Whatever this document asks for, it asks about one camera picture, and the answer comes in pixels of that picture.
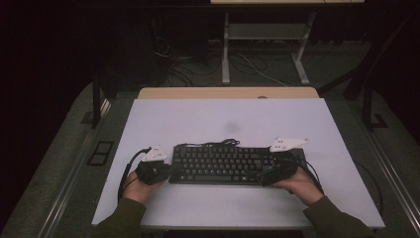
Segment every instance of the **person's left hand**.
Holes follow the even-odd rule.
[[[152,191],[154,191],[162,184],[163,181],[155,183],[153,185],[147,185],[137,178],[136,172],[131,172],[127,176],[125,182],[123,197],[132,199],[139,203],[145,203],[149,199],[149,196],[152,194]]]

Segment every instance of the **dark background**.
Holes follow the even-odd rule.
[[[371,41],[372,36],[367,33],[394,11],[376,10],[318,14],[311,41],[337,44],[347,40]],[[98,73],[108,97],[114,97],[120,90],[158,85],[157,59],[149,51],[154,41],[145,34],[152,32],[149,22],[153,15],[149,10],[80,10],[68,0],[0,1],[0,229],[30,182],[69,107],[91,82],[92,75]],[[419,15],[410,19],[374,72],[375,88],[417,141],[420,141]],[[190,14],[183,18],[164,13],[161,18],[162,36],[204,59],[206,41],[219,36],[223,26],[223,13]],[[389,30],[386,24],[381,27],[385,32]]]

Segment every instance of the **sleeve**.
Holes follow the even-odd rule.
[[[327,196],[306,208],[303,213],[314,226],[319,238],[374,237],[364,223],[340,211]]]
[[[146,207],[132,199],[121,198],[111,216],[100,222],[91,237],[127,237],[139,238],[140,222]]]

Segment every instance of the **keyboard key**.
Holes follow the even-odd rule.
[[[195,180],[197,181],[231,181],[232,177],[230,176],[196,176]]]

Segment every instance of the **white controller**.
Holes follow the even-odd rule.
[[[269,150],[271,152],[284,152],[309,142],[309,139],[275,139]]]
[[[153,147],[142,159],[143,162],[164,161],[166,155],[160,149],[160,145]]]

